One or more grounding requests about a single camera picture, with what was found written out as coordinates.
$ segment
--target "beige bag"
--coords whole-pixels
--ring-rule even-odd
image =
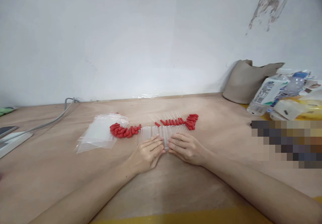
[[[266,77],[273,76],[285,63],[253,66],[251,60],[239,60],[226,84],[223,97],[238,104],[249,104]]]

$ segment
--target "green object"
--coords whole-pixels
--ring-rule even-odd
[[[14,110],[15,110],[14,107],[0,107],[0,116],[8,114],[8,113],[10,113],[10,112],[12,112]]]

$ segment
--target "gray cable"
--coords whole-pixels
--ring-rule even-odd
[[[67,100],[68,100],[68,99],[71,99],[71,100],[73,100],[73,101],[72,101],[72,102],[69,104],[69,106],[67,107]],[[48,122],[48,123],[45,123],[45,124],[43,124],[43,125],[40,125],[40,126],[34,127],[34,128],[29,129],[29,130],[27,130],[27,131],[25,131],[25,132],[21,132],[21,134],[18,134],[18,135],[16,135],[16,136],[10,137],[10,138],[6,139],[5,141],[4,141],[4,140],[0,141],[0,148],[2,147],[2,146],[1,146],[1,144],[5,143],[5,142],[7,142],[7,141],[9,141],[9,140],[11,140],[11,139],[14,139],[14,138],[16,138],[16,137],[18,137],[18,136],[21,136],[21,135],[25,134],[25,133],[28,133],[28,132],[31,132],[31,131],[35,131],[35,130],[41,129],[41,128],[44,128],[44,127],[46,127],[46,126],[49,126],[49,125],[51,125],[51,124],[55,123],[56,121],[58,121],[59,119],[61,119],[61,118],[63,117],[63,115],[65,114],[65,112],[66,112],[66,111],[68,111],[68,109],[70,108],[70,106],[71,106],[74,102],[79,102],[79,101],[78,101],[78,100],[76,100],[75,98],[66,98],[66,99],[65,99],[65,107],[64,107],[64,111],[63,111],[63,112],[62,112],[58,117],[56,117],[54,120],[52,120],[52,121],[50,121],[50,122]]]

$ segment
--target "water bottle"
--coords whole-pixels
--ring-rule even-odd
[[[300,91],[303,89],[303,86],[305,83],[305,77],[307,76],[308,76],[308,73],[296,72],[290,78],[290,83],[282,91],[281,97],[297,96],[300,93]]]
[[[279,68],[274,76],[266,78],[247,111],[256,116],[262,116],[290,82],[287,77],[290,73],[292,73],[291,69]]]

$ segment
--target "wooden table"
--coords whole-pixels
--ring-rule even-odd
[[[30,129],[57,117],[63,104],[23,107],[0,117],[0,127]],[[249,123],[261,120],[221,94],[75,103],[69,114],[0,159],[0,223],[24,224],[98,176],[123,162],[136,146],[136,136],[119,139],[112,149],[77,154],[77,139],[95,115],[117,111],[130,124],[153,125],[148,114],[178,111],[199,114],[191,134],[207,148],[258,169],[311,196],[322,196],[322,170],[294,169],[278,161],[272,146],[252,137]],[[206,169],[164,154],[156,168],[136,176],[95,217],[100,223],[186,223],[263,221],[239,194]]]

